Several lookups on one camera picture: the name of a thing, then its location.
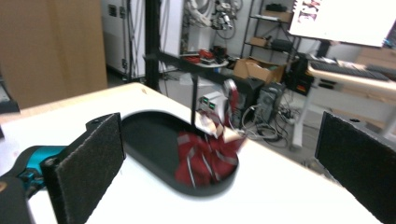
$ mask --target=white desk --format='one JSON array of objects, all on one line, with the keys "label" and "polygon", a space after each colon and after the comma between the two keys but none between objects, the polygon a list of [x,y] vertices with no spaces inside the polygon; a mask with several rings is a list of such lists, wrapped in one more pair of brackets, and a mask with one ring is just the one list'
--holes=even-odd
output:
[{"label": "white desk", "polygon": [[396,94],[396,82],[379,81],[369,78],[352,77],[324,72],[308,66],[308,71],[315,78],[311,89],[305,99],[303,111],[297,122],[294,124],[292,145],[294,147],[303,146],[303,126],[307,111],[311,105],[323,105],[333,109],[339,109],[347,113],[362,116],[373,120],[381,121],[385,124],[381,134],[391,141],[396,141],[392,134],[396,129],[396,106],[374,99],[367,99],[341,91],[334,91],[321,88],[318,84],[320,79],[330,80],[344,86],[358,87],[367,91],[376,92],[384,95]]},{"label": "white desk", "polygon": [[[3,117],[1,158],[12,160],[34,145],[66,146],[85,132],[87,121],[104,114],[125,117],[154,108],[190,119],[187,107],[137,83],[24,110],[27,118],[5,122]],[[41,113],[29,116],[36,111]],[[253,141],[242,146],[239,160],[228,190],[193,198],[168,188],[128,157],[88,223],[379,223],[345,189]],[[36,223],[55,223],[46,191],[29,203]]]}]

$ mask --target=cable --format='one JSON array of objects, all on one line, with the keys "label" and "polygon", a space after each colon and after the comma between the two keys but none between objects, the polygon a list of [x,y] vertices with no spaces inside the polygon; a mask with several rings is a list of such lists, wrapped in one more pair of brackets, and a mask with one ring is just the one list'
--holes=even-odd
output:
[{"label": "cable", "polygon": [[[250,110],[254,110],[255,108],[260,107],[260,106],[261,105],[253,105],[253,106],[249,107],[245,111],[244,115],[242,116],[242,127],[243,127],[243,131],[244,131],[246,137],[249,139],[252,139],[252,140],[265,140],[265,139],[278,138],[277,130],[274,127],[272,127],[271,125],[269,125],[267,123],[256,124],[257,116],[254,117],[254,120],[252,121],[253,124],[250,127],[246,126],[245,119],[246,119],[248,112]],[[258,134],[258,130],[260,130],[260,131],[269,130],[273,134],[269,135],[269,136],[268,135],[264,136],[264,135]]]}]

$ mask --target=red cloth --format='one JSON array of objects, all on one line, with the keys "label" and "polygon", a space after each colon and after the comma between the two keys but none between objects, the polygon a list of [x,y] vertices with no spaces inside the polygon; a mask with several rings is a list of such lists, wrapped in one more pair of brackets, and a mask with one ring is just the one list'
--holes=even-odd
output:
[{"label": "red cloth", "polygon": [[245,137],[225,143],[223,133],[218,138],[208,134],[202,138],[194,133],[181,132],[177,141],[179,166],[175,178],[196,188],[216,184],[234,172],[238,165],[237,151]]}]

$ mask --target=metal shelving unit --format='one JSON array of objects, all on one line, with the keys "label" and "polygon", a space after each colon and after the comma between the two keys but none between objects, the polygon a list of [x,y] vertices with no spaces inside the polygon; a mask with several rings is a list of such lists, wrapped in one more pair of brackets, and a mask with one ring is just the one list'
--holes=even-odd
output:
[{"label": "metal shelving unit", "polygon": [[298,48],[298,46],[300,45],[301,38],[299,38],[299,37],[297,37],[297,36],[289,35],[289,33],[288,33],[288,31],[287,31],[287,26],[289,26],[289,22],[287,22],[287,21],[281,21],[281,20],[277,20],[277,21],[276,21],[276,20],[271,20],[271,19],[268,19],[268,18],[265,18],[265,17],[263,18],[263,17],[258,16],[258,15],[261,15],[261,14],[262,14],[262,10],[263,10],[263,8],[264,8],[264,2],[265,2],[264,0],[261,0],[261,3],[260,3],[260,7],[259,7],[258,12],[257,12],[257,13],[254,13],[254,14],[252,15],[252,13],[253,13],[252,11],[253,11],[253,7],[255,6],[255,2],[256,2],[256,1],[253,0],[253,1],[251,2],[251,4],[250,4],[249,18],[248,18],[248,20],[247,20],[247,26],[246,26],[247,28],[246,28],[245,36],[244,36],[244,44],[243,44],[243,46],[242,46],[242,50],[241,50],[240,57],[241,57],[241,58],[244,57],[244,55],[245,55],[244,53],[245,53],[245,50],[246,50],[246,46],[249,46],[249,47],[250,47],[250,49],[249,49],[249,51],[248,51],[248,55],[249,55],[249,56],[252,54],[254,48],[260,48],[260,49],[270,50],[270,51],[271,51],[270,61],[271,61],[272,58],[273,58],[274,51],[279,51],[279,50],[272,49],[271,47],[267,47],[267,46],[266,46],[266,47],[261,47],[261,46],[256,46],[256,45],[252,45],[252,44],[249,43],[249,40],[247,40],[247,37],[248,37],[249,34],[251,34],[251,33],[249,32],[250,24],[252,23],[253,20],[256,20],[257,22],[256,22],[256,25],[255,25],[255,27],[254,27],[254,32],[253,32],[252,36],[257,36],[257,35],[258,35],[259,28],[260,28],[261,26],[267,25],[267,26],[272,26],[272,27],[271,27],[269,30],[267,30],[264,34],[262,34],[262,35],[260,35],[260,36],[268,36],[269,34],[275,33],[274,36],[273,36],[273,38],[279,38],[280,32],[282,32],[282,33],[284,34],[286,40],[288,40],[289,42],[292,43],[292,48],[291,48],[291,50],[288,51],[288,52],[286,52],[286,53],[288,53],[287,62],[289,62],[291,59],[294,58],[294,55],[295,55],[296,52],[297,52],[297,48]]}]

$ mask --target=shelf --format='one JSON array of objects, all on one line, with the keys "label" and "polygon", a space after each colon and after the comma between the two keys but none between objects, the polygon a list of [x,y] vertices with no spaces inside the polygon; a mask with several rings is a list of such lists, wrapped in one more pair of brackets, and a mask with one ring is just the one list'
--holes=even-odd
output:
[{"label": "shelf", "polygon": [[253,47],[256,47],[256,48],[269,49],[269,50],[273,50],[273,51],[277,51],[277,52],[288,53],[287,51],[272,49],[272,48],[270,48],[270,47],[263,47],[263,46],[259,46],[259,45],[253,45],[253,44],[250,44],[250,43],[248,43],[248,42],[245,42],[245,44],[246,44],[246,45],[253,46]]},{"label": "shelf", "polygon": [[251,19],[257,19],[257,20],[260,20],[260,21],[272,21],[272,22],[280,22],[280,23],[289,23],[288,21],[282,21],[281,19],[277,19],[277,21],[275,21],[275,20],[271,20],[271,19],[265,19],[265,18],[262,18],[262,17],[260,17],[260,16],[249,16]]},{"label": "shelf", "polygon": [[[255,0],[252,0],[252,2],[250,3],[249,16],[247,20],[244,43],[242,46],[240,57],[244,58],[246,56],[245,46],[247,46],[249,47],[249,49],[247,49],[248,56],[252,55],[253,49],[255,48],[267,49],[267,50],[271,50],[271,53],[269,55],[270,57],[269,62],[273,60],[274,52],[282,52],[288,54],[288,58],[286,59],[286,62],[288,63],[290,60],[293,59],[301,41],[301,38],[294,35],[290,35],[289,32],[287,31],[287,28],[284,25],[284,24],[290,24],[290,16],[292,14],[290,14],[289,12],[274,12],[274,11],[264,10],[265,8],[264,0],[260,1],[259,7],[254,7],[256,6],[255,2],[256,2]],[[254,27],[250,26],[252,20],[256,20]],[[274,23],[270,24],[268,22],[264,23],[260,21],[269,21]],[[272,36],[273,40],[276,39],[279,40],[276,44],[275,49],[270,47],[271,45],[263,47],[260,45],[250,44],[250,41],[247,39],[248,36],[268,36],[268,35]],[[289,41],[291,43],[291,47],[286,49],[286,46],[283,46],[282,40],[285,42]]]}]

